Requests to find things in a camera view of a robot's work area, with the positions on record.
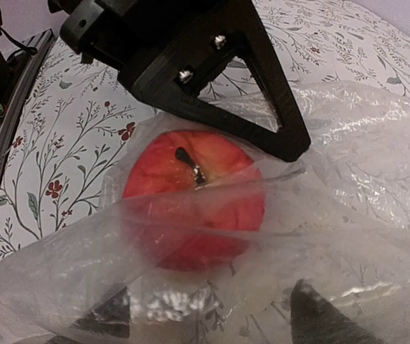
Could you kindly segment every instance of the red apple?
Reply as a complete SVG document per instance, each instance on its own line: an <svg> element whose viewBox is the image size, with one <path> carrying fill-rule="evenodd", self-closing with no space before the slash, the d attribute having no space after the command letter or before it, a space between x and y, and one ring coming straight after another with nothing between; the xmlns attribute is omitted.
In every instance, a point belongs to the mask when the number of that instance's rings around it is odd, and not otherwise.
<svg viewBox="0 0 410 344"><path fill-rule="evenodd" d="M164 133L145 149L135 163L123 198L195 190L176 198L151 199L137 211L192 229L202 226L229 231L258 231L265 208L265 196L260 188L241 195L237 195L236 189L231 195L226 191L215 192L215 188L202 188L208 183L234 183L234 179L229 179L231 176L238 176L238 182L261 179L260 170L253 164L254 161L241 148L219 134L193 130ZM168 237L168 227L164 234L166 242L176 240L173 233ZM157 236L146 228L141 240L153 241L158 239ZM247 241L234 237L194 233L173 253L160 259L158 266L200 271L231 262L244 253L248 245Z"/></svg>

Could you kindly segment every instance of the clear plastic bag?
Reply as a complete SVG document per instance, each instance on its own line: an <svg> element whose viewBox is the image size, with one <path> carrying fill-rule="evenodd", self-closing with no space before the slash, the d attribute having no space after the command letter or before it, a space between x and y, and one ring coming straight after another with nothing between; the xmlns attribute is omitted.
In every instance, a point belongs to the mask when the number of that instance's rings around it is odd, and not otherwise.
<svg viewBox="0 0 410 344"><path fill-rule="evenodd" d="M209 130L170 115L139 125L102 210L0 264L0 343L410 343L410 100L353 83L294 93L313 139L297 163L229 138L253 165L120 200L154 138ZM274 129L261 95L218 105ZM261 195L260 228L226 228ZM158 267L191 242L221 245L219 264Z"/></svg>

